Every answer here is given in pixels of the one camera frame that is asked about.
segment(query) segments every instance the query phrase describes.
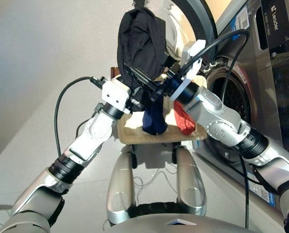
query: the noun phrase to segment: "laundry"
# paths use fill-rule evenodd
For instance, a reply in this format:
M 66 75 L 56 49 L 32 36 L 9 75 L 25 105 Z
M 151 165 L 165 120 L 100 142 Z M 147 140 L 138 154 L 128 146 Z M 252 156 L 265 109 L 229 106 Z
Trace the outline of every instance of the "laundry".
M 152 134 L 162 134 L 166 131 L 168 124 L 163 116 L 164 97 L 160 96 L 144 111 L 142 119 L 142 130 Z
M 122 81 L 133 92 L 133 98 L 145 107 L 150 106 L 149 93 L 140 87 L 124 66 L 131 65 L 154 80 L 164 71 L 166 49 L 165 21 L 156 17 L 147 8 L 131 10 L 122 18 L 119 26 L 117 60 Z M 132 107 L 134 112 L 144 111 L 144 108 Z
M 195 121 L 186 113 L 186 111 L 184 111 L 182 105 L 178 101 L 173 103 L 173 109 L 175 120 L 180 131 L 186 135 L 190 135 L 194 132 L 196 129 Z

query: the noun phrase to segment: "robotic arm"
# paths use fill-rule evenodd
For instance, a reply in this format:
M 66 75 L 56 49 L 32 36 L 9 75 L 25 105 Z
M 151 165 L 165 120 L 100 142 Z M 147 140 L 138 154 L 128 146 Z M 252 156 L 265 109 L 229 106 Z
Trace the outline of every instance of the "robotic arm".
M 265 137 L 240 118 L 240 115 L 223 105 L 221 100 L 204 87 L 189 83 L 176 91 L 183 83 L 178 75 L 179 66 L 167 72 L 168 78 L 156 85 L 141 71 L 130 68 L 130 73 L 143 83 L 151 99 L 159 95 L 172 96 L 180 101 L 191 117 L 201 124 L 209 136 L 238 151 L 255 167 L 258 179 L 280 195 L 280 205 L 289 227 L 289 153 L 269 137 Z M 0 229 L 0 233 L 49 233 L 64 200 L 62 196 L 71 188 L 73 181 L 93 160 L 112 132 L 112 126 L 129 107 L 136 103 L 131 90 L 117 79 L 92 80 L 102 86 L 104 108 L 89 120 L 84 132 L 46 168 L 17 199 L 12 218 Z

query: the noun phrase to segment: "wooden tray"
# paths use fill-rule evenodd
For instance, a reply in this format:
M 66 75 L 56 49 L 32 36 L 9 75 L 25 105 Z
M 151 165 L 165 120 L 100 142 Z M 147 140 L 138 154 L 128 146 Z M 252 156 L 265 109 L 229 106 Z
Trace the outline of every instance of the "wooden tray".
M 177 127 L 173 102 L 164 97 L 164 117 L 168 128 L 163 134 L 151 135 L 142 130 L 142 118 L 144 112 L 135 112 L 132 115 L 124 115 L 118 122 L 119 140 L 124 144 L 149 144 L 170 143 L 189 140 L 204 140 L 207 138 L 206 130 L 199 124 L 191 135 L 181 133 Z

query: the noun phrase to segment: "black cloth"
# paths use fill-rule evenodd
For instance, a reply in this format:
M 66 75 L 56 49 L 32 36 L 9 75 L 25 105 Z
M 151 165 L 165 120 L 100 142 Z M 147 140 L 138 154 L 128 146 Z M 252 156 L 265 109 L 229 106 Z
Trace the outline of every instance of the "black cloth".
M 126 71 L 124 63 L 131 65 L 156 79 L 164 70 L 166 49 L 166 24 L 147 8 L 126 12 L 119 26 L 117 60 L 122 81 L 133 92 L 140 86 Z M 138 89 L 134 99 L 148 107 L 149 93 Z M 143 111 L 133 107 L 133 111 Z

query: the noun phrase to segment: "red cloth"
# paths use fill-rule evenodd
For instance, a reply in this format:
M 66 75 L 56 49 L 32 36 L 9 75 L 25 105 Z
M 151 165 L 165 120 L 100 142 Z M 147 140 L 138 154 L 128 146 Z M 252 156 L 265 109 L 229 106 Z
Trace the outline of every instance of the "red cloth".
M 183 134 L 190 135 L 195 129 L 195 121 L 184 111 L 181 103 L 173 103 L 174 116 L 180 131 Z

